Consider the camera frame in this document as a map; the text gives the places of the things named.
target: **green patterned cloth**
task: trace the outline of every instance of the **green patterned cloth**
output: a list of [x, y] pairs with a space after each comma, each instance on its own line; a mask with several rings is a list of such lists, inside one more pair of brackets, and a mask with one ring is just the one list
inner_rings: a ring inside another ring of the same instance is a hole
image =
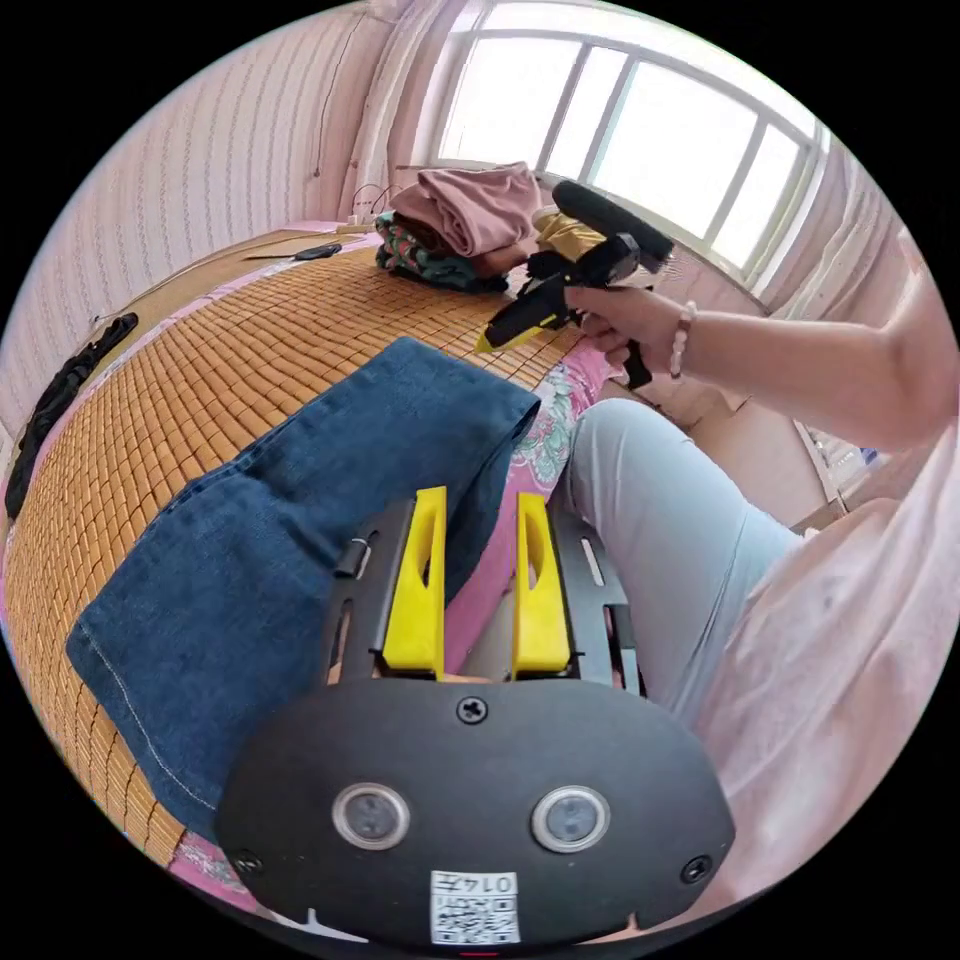
[[445, 290], [463, 293], [499, 293], [507, 289], [503, 277], [478, 279], [464, 257], [438, 257], [425, 250], [409, 231], [393, 222], [388, 210], [374, 222], [383, 244], [377, 250], [377, 266]]

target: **bracelet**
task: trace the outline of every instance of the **bracelet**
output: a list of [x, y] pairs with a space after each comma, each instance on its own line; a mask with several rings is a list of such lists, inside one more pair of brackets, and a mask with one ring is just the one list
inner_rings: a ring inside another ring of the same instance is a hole
[[672, 380], [680, 379], [683, 353], [687, 349], [687, 335], [690, 333], [690, 327], [696, 316], [697, 305], [692, 300], [687, 301], [687, 305], [680, 311], [680, 322], [677, 324], [677, 332], [673, 337], [673, 353], [670, 355], [670, 378]]

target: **yellow cloth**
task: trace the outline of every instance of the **yellow cloth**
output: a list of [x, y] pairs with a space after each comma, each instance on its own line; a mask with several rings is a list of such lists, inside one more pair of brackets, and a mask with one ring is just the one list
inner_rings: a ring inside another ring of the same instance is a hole
[[579, 260], [588, 250], [606, 240], [602, 233], [591, 230], [579, 220], [563, 213], [543, 213], [534, 218], [541, 250], [553, 250], [568, 260]]

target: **qr code sticker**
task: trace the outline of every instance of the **qr code sticker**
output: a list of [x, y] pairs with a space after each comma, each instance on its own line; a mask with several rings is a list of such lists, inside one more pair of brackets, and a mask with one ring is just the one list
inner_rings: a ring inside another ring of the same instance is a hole
[[520, 943], [515, 873], [430, 874], [433, 942], [451, 946]]

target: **blue jeans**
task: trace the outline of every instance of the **blue jeans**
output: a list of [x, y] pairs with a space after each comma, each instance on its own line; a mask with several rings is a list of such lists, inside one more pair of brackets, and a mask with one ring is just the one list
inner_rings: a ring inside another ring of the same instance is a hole
[[67, 654], [173, 816], [212, 840], [243, 741], [318, 678], [332, 571], [364, 520], [446, 486], [447, 598], [460, 589], [538, 407], [402, 339], [158, 514]]
[[691, 727], [747, 596], [801, 538], [633, 400], [580, 418], [560, 496], [623, 583], [648, 696]]

